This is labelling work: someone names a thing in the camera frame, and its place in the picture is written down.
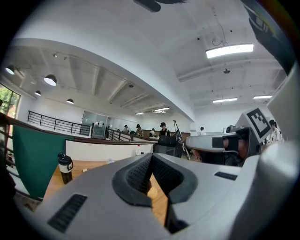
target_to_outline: microphone stand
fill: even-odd
[[[183,140],[183,138],[182,138],[181,132],[180,132],[180,130],[179,130],[179,128],[178,128],[178,125],[177,125],[176,120],[173,120],[173,121],[174,121],[175,137],[176,137],[176,145],[177,145],[177,157],[179,158],[179,152],[178,152],[179,142],[178,142],[178,138],[177,138],[177,130],[178,130],[178,132],[179,132],[180,138],[181,138],[182,140]],[[190,158],[190,156],[189,156],[188,150],[187,150],[186,146],[184,145],[184,143],[183,143],[183,147],[182,147],[182,148],[185,150],[185,152],[186,152],[186,154],[187,154],[187,159],[190,160],[191,158]]]

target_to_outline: wooden table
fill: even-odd
[[[106,165],[108,162],[106,161],[76,161],[73,160],[73,169],[72,169],[72,177],[73,179],[77,178],[81,174],[83,174],[82,169],[87,168],[92,169],[95,167],[103,166]],[[152,212],[153,214],[157,217],[159,222],[164,225],[165,223],[165,216],[166,216],[166,211],[167,211],[167,205],[168,205],[168,198],[165,196],[164,192],[161,190],[158,182],[152,175],[150,178],[152,188],[148,196],[152,198]],[[48,184],[44,199],[49,199],[56,191],[61,189],[63,186],[65,186],[64,182],[62,181],[60,169],[57,166],[55,169],[51,180]]]

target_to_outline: black chair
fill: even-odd
[[[177,146],[176,137],[161,136],[158,143],[153,145],[153,152],[181,158],[183,149],[181,146]]]

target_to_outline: green partition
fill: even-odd
[[[65,139],[74,138],[14,125],[15,165],[31,196],[44,197],[58,164],[57,154],[66,151]]]

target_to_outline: plaid shirt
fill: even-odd
[[[144,132],[141,128],[138,128],[136,131],[136,135],[140,136],[140,137],[144,137]]]

